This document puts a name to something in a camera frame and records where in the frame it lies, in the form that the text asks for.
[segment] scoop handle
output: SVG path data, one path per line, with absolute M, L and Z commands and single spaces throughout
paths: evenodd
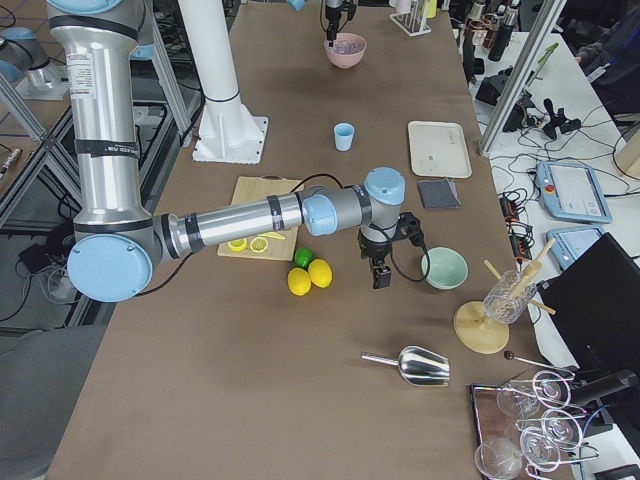
M 399 363 L 395 358 L 384 357 L 377 353 L 370 352 L 362 352 L 360 354 L 360 358 L 363 360 L 370 360 L 372 362 L 384 363 L 385 365 L 391 365 L 392 367 L 397 367 Z

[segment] metal scoop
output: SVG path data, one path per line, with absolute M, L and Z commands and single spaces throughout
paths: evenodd
M 397 360 L 369 352 L 362 352 L 360 358 L 398 367 L 402 378 L 412 385 L 449 384 L 449 360 L 422 347 L 403 348 Z

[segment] black monitor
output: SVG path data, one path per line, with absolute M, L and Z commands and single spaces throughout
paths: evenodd
M 557 310 L 553 323 L 581 371 L 605 376 L 629 369 L 640 376 L 640 268 L 611 234 L 539 290 L 544 303 Z M 602 400 L 640 455 L 640 391 L 627 389 Z

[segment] wooden cutting board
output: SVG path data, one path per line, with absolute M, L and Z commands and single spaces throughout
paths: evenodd
M 298 183 L 300 183 L 300 180 L 238 177 L 231 205 L 264 200 L 269 195 L 289 193 Z M 290 230 L 281 230 L 277 233 L 284 236 L 284 239 L 262 237 L 269 242 L 269 248 L 266 252 L 254 253 L 248 247 L 240 252 L 233 252 L 226 243 L 223 243 L 218 246 L 218 255 L 221 257 L 257 258 L 261 260 L 293 260 L 298 227 Z M 254 238 L 248 237 L 247 243 L 250 243 Z

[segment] green bowl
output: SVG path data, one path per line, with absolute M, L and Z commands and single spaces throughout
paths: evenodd
M 440 290 L 451 290 L 459 287 L 467 279 L 469 268 L 462 255 L 455 250 L 436 247 L 429 250 L 431 269 L 427 282 Z M 427 270 L 427 257 L 422 257 L 422 274 Z

